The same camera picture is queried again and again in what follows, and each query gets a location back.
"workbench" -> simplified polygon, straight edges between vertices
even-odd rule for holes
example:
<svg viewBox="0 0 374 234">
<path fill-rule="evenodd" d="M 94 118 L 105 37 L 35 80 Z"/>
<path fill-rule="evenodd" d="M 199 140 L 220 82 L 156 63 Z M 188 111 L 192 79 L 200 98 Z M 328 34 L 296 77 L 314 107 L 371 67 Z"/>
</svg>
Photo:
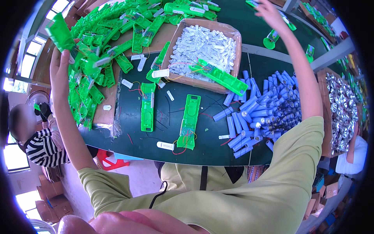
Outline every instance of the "workbench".
<svg viewBox="0 0 374 234">
<path fill-rule="evenodd" d="M 264 47 L 262 43 L 263 38 L 267 36 L 271 28 L 265 21 L 255 16 L 253 11 L 245 6 L 244 1 L 219 0 L 215 2 L 222 8 L 220 12 L 217 12 L 218 22 L 230 24 L 238 29 L 242 35 L 242 43 Z M 306 49 L 308 44 L 314 46 L 315 59 L 327 51 L 319 40 L 320 36 L 315 31 L 309 29 L 292 16 L 288 17 L 297 27 L 294 34 L 302 47 Z M 124 78 L 130 82 L 150 83 L 145 76 L 163 45 L 171 40 L 173 33 L 166 31 L 165 28 L 170 29 L 173 26 L 163 24 L 160 28 L 152 45 L 149 47 L 150 55 L 143 71 L 137 71 L 140 60 L 132 61 L 134 69 L 128 74 L 120 71 L 119 80 Z M 126 37 L 129 37 L 130 34 L 132 35 L 132 31 L 121 35 L 117 41 L 112 41 L 110 44 L 112 46 L 119 45 L 125 42 L 127 40 Z M 281 39 L 278 40 L 274 50 L 287 54 L 287 50 Z M 131 55 L 131 50 L 128 50 L 125 54 L 127 56 Z M 143 48 L 143 54 L 148 57 L 147 48 Z M 242 53 L 238 78 L 243 78 L 243 70 L 248 70 L 251 76 L 255 78 L 261 91 L 263 80 L 271 76 L 276 70 L 286 70 L 290 75 L 293 74 L 293 67 L 290 63 L 248 53 Z M 121 85 L 121 92 L 119 94 L 119 108 L 116 115 L 119 117 L 122 134 L 113 139 L 109 137 L 109 130 L 105 128 L 92 129 L 91 131 L 88 131 L 86 128 L 80 128 L 86 144 L 129 156 L 180 164 L 240 166 L 264 165 L 271 162 L 272 152 L 265 145 L 267 139 L 255 145 L 250 153 L 238 159 L 235 159 L 233 151 L 227 145 L 224 145 L 227 139 L 218 139 L 219 135 L 228 134 L 227 121 L 226 118 L 223 118 L 215 122 L 211 116 L 227 108 L 223 105 L 226 95 L 177 82 L 168 82 L 162 89 L 158 89 L 157 86 L 154 99 L 154 131 L 143 132 L 140 131 L 141 95 L 138 91 L 130 92 L 126 86 L 119 85 Z M 137 88 L 138 83 L 135 83 L 132 89 Z M 171 101 L 166 94 L 168 90 L 173 95 L 174 101 Z M 193 151 L 187 149 L 182 154 L 174 155 L 169 150 L 158 148 L 156 143 L 158 141 L 172 143 L 179 137 L 187 94 L 201 96 L 200 107 L 202 108 L 199 111 L 200 114 L 198 115 L 196 126 L 197 139 L 195 140 Z M 239 104 L 235 103 L 232 107 L 238 108 Z M 175 147 L 174 152 L 177 154 L 183 150 L 184 148 Z"/>
</svg>

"olive green t-shirt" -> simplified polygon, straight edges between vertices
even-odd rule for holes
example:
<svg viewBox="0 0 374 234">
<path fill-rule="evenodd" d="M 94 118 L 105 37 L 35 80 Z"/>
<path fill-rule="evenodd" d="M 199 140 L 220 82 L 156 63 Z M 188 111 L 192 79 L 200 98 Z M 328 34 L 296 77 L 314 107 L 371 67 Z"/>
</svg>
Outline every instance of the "olive green t-shirt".
<svg viewBox="0 0 374 234">
<path fill-rule="evenodd" d="M 322 117 L 302 121 L 275 142 L 270 167 L 250 184 L 246 174 L 232 184 L 224 167 L 209 167 L 207 190 L 199 191 L 201 167 L 165 164 L 161 177 L 168 181 L 168 190 L 153 209 L 211 234 L 295 233 L 311 197 L 323 137 Z M 91 168 L 78 174 L 95 217 L 107 211 L 147 209 L 158 194 L 133 198 L 127 175 Z"/>
</svg>

